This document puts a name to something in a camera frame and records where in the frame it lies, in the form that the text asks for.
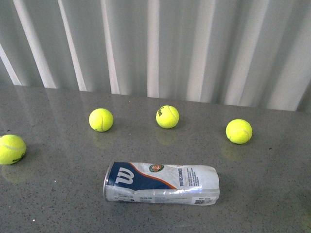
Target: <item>gray countertop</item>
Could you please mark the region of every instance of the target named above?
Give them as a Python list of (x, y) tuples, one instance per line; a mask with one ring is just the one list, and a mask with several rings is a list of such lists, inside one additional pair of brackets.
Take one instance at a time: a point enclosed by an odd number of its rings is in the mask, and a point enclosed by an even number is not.
[[(156, 111), (175, 106), (178, 125)], [(114, 125), (88, 124), (107, 108)], [(231, 143), (227, 123), (253, 127)], [(0, 134), (27, 151), (0, 166), (0, 232), (311, 232), (311, 115), (299, 112), (0, 84)], [(107, 202), (109, 163), (209, 165), (220, 178), (211, 206)]]

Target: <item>crushed tennis ball can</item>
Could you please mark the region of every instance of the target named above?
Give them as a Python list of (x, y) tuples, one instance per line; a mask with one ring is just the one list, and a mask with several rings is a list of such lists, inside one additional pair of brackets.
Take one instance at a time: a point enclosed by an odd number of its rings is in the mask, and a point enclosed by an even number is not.
[(107, 201), (212, 205), (219, 177), (205, 165), (113, 162), (104, 180)]

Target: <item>tennis ball seam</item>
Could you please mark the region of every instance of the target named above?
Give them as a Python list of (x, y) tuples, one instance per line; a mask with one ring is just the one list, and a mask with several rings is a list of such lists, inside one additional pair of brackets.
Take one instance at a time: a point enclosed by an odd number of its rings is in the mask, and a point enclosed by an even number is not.
[(231, 132), (231, 134), (230, 134), (230, 138), (232, 137), (232, 134), (233, 133), (235, 133), (235, 132), (237, 132), (237, 131), (244, 131), (246, 134), (247, 134), (247, 136), (248, 136), (248, 140), (250, 139), (250, 133), (247, 131), (247, 130), (245, 130), (245, 129), (236, 129), (236, 130), (233, 130), (232, 132)]
[(8, 149), (11, 149), (11, 150), (23, 150), (23, 149), (26, 148), (26, 146), (23, 146), (22, 148), (11, 147), (9, 145), (2, 144), (2, 143), (0, 144), (0, 146), (5, 146), (5, 147), (7, 147)]
[(171, 111), (171, 106), (169, 106), (169, 111), (171, 112), (172, 116), (175, 118), (175, 125), (177, 125), (177, 117), (175, 116), (175, 114)]
[(104, 118), (103, 116), (101, 115), (101, 119), (102, 119), (102, 125), (101, 125), (101, 128), (102, 128), (102, 131), (104, 131)]

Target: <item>yellow tennis ball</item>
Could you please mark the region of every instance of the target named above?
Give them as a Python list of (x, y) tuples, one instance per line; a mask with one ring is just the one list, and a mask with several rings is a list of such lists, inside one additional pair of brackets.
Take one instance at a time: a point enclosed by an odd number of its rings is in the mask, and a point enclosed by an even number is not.
[(4, 135), (0, 137), (0, 164), (18, 162), (26, 152), (26, 145), (21, 137)]
[(179, 113), (173, 106), (165, 105), (157, 111), (155, 119), (159, 126), (164, 129), (170, 129), (177, 125)]
[(89, 115), (89, 125), (98, 132), (109, 130), (113, 124), (113, 116), (109, 110), (104, 108), (95, 109)]
[(243, 144), (251, 139), (253, 130), (247, 121), (242, 119), (235, 119), (227, 125), (225, 133), (231, 142), (236, 144)]

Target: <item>wilson logo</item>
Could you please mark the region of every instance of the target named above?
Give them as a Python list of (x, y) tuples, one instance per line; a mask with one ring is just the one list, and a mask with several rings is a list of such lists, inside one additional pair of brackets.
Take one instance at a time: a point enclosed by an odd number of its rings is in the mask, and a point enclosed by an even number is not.
[(132, 184), (133, 183), (134, 174), (126, 168), (120, 167), (116, 183), (126, 183), (126, 184)]

